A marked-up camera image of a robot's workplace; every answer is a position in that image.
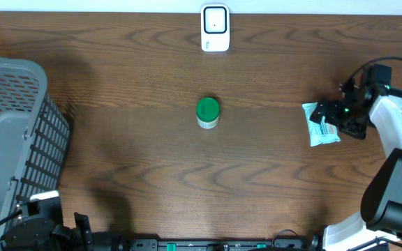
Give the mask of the teal wet wipes pack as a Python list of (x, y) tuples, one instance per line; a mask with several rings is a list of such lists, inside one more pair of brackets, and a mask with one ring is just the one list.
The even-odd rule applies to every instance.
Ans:
[(323, 119), (321, 123), (314, 123), (310, 120), (317, 103), (305, 103), (302, 105), (306, 115), (306, 122), (308, 126), (308, 133), (310, 137), (310, 146), (318, 146), (321, 144), (331, 144), (335, 142), (340, 142), (340, 137), (338, 136), (338, 130), (335, 125), (325, 123)]

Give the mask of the green lid jar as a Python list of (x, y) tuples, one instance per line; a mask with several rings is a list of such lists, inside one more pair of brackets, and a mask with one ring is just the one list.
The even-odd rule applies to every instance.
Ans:
[(220, 104), (214, 98), (201, 99), (196, 107), (198, 125), (203, 129), (216, 127), (219, 121), (220, 110)]

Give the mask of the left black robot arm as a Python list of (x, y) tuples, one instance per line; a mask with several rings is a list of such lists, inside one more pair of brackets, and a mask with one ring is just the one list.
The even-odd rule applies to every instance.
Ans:
[(64, 226), (59, 197), (34, 199), (20, 206), (21, 222), (0, 238), (2, 250), (94, 250), (87, 217), (77, 216), (77, 226)]

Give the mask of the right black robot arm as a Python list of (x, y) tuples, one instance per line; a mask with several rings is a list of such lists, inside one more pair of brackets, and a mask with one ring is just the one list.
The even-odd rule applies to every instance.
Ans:
[(392, 69), (374, 59), (356, 69), (341, 85), (341, 100), (321, 100), (310, 115), (343, 134), (364, 139), (378, 131), (386, 161), (365, 190), (360, 210), (324, 228), (311, 250), (388, 250), (402, 248), (402, 90), (391, 86)]

